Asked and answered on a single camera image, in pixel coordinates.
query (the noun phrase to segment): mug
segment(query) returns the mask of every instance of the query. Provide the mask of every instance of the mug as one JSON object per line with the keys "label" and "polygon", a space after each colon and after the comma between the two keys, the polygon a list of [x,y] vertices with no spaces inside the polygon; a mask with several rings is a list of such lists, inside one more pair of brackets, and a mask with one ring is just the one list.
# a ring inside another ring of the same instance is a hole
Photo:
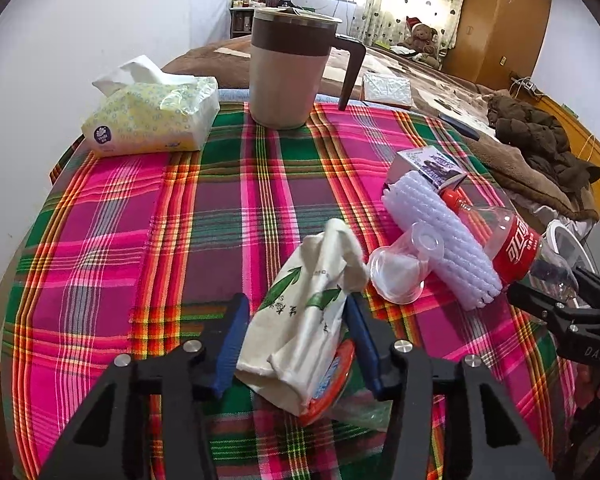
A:
{"label": "mug", "polygon": [[288,7],[256,9],[251,31],[250,113],[275,130],[309,118],[331,47],[349,51],[338,109],[347,107],[366,47],[336,34],[342,20]]}

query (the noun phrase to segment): plaid tablecloth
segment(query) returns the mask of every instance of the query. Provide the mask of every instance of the plaid tablecloth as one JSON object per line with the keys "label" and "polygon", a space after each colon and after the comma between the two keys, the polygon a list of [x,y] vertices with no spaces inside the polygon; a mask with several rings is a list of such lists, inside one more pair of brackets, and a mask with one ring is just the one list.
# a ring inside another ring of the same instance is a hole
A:
{"label": "plaid tablecloth", "polygon": [[[16,474],[35,478],[62,428],[120,352],[161,355],[204,330],[207,301],[243,291],[254,311],[302,238],[342,218],[365,255],[399,229],[381,204],[397,150],[433,144],[470,174],[474,204],[509,202],[461,137],[439,120],[315,105],[306,126],[276,132],[223,104],[202,152],[97,160],[81,145],[61,172],[23,254],[5,323],[4,408]],[[565,445],[573,371],[546,330],[499,298],[464,313],[431,274],[413,304],[375,315],[430,355],[480,354],[548,460]],[[159,405],[152,430],[159,434]],[[384,433],[295,417],[234,385],[205,406],[222,478],[369,478]],[[433,411],[429,479],[442,472],[444,402]],[[162,447],[152,447],[156,478]]]}

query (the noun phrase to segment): cardboard box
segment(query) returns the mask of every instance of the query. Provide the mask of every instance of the cardboard box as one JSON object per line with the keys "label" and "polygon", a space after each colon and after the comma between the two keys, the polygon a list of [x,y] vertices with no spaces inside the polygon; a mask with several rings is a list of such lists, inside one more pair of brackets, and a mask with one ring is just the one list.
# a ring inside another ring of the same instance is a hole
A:
{"label": "cardboard box", "polygon": [[435,146],[424,146],[396,153],[386,181],[388,184],[394,184],[405,173],[413,170],[419,171],[437,192],[447,187],[455,189],[466,177],[466,171]]}
{"label": "cardboard box", "polygon": [[366,72],[362,76],[360,100],[410,110],[411,81],[405,77]]}

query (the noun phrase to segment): teddy bear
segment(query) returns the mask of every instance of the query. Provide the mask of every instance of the teddy bear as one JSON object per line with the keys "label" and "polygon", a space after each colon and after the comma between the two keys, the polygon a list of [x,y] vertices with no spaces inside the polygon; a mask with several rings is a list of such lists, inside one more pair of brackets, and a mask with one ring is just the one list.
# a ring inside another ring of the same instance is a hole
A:
{"label": "teddy bear", "polygon": [[437,30],[425,25],[418,18],[407,18],[407,24],[411,29],[411,35],[398,45],[438,57],[438,49],[434,42],[434,38],[438,35]]}

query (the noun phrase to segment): red bottle label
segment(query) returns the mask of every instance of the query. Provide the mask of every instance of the red bottle label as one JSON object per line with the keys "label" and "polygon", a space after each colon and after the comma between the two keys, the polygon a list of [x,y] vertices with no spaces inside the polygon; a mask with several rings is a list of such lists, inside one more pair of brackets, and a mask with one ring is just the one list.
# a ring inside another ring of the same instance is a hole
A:
{"label": "red bottle label", "polygon": [[493,268],[503,285],[524,278],[536,258],[539,243],[538,233],[518,215],[513,215],[507,239],[493,259]]}

